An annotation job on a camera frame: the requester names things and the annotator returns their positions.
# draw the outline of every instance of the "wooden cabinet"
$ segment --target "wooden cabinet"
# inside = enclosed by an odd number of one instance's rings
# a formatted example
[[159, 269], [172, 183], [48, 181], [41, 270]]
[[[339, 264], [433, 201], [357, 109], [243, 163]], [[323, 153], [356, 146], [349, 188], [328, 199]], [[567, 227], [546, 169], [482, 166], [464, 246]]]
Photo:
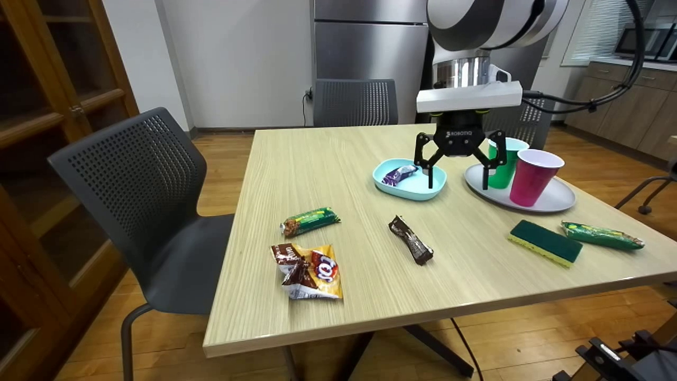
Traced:
[[[627, 78], [627, 65], [593, 60], [582, 78], [576, 99], [604, 94]], [[671, 161], [666, 138], [677, 133], [677, 69], [644, 67], [636, 82], [620, 99], [596, 112], [576, 112], [567, 124], [610, 142]]]
[[137, 108], [102, 0], [0, 1], [0, 50], [0, 378], [45, 378], [125, 272], [47, 157]]

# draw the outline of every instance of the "chair backrest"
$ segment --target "chair backrest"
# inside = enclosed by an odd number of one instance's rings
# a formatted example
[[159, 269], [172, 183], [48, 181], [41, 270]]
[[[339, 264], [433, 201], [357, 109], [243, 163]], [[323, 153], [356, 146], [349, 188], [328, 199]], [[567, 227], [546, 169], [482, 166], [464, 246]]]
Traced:
[[[551, 99], [536, 99], [540, 108], [551, 108]], [[529, 142], [532, 148], [543, 148], [550, 131], [550, 114], [530, 108], [529, 103], [517, 108], [494, 108], [482, 118], [485, 131], [505, 131], [509, 138]]]
[[312, 124], [396, 124], [396, 82], [386, 78], [315, 78]]
[[140, 284], [161, 247], [196, 218], [206, 158], [165, 108], [96, 131], [48, 157]]

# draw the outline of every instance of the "plastic cup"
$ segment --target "plastic cup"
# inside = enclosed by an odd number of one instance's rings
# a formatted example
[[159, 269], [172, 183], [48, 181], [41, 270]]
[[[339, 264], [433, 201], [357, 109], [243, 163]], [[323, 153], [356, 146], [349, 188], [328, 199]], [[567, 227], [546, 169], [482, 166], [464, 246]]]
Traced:
[[[514, 166], [517, 166], [517, 153], [526, 150], [529, 144], [525, 140], [505, 138], [505, 163], [494, 166], [489, 176], [489, 188], [507, 188]], [[489, 158], [494, 158], [496, 146], [489, 140]]]
[[530, 208], [561, 166], [564, 166], [564, 161], [548, 150], [521, 150], [509, 201]]

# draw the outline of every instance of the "white plate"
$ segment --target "white plate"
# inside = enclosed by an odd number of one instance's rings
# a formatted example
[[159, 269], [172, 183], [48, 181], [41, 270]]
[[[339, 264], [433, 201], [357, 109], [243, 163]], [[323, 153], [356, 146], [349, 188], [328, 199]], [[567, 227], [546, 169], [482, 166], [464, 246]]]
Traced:
[[576, 204], [576, 194], [572, 188], [561, 181], [559, 178], [551, 178], [550, 183], [543, 188], [543, 194], [530, 204], [519, 204], [509, 199], [509, 186], [507, 188], [482, 188], [482, 165], [473, 165], [466, 171], [466, 183], [481, 196], [505, 204], [509, 209], [530, 212], [530, 214], [556, 214], [572, 209]]
[[386, 194], [410, 199], [410, 201], [430, 201], [443, 193], [447, 186], [447, 173], [440, 166], [433, 166], [433, 181], [431, 188], [427, 188], [427, 176], [422, 169], [416, 169], [410, 178], [403, 178], [397, 186], [383, 183], [383, 176], [396, 166], [410, 165], [409, 158], [386, 158], [381, 161], [372, 169], [372, 180], [376, 188], [381, 188]]

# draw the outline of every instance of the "green sponge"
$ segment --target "green sponge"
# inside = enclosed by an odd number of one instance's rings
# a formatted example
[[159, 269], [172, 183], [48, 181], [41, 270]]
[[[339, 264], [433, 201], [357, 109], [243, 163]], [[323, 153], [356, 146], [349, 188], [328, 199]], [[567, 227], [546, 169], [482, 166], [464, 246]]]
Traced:
[[564, 234], [551, 232], [529, 219], [521, 219], [507, 234], [509, 240], [561, 264], [572, 266], [578, 257], [582, 242]]

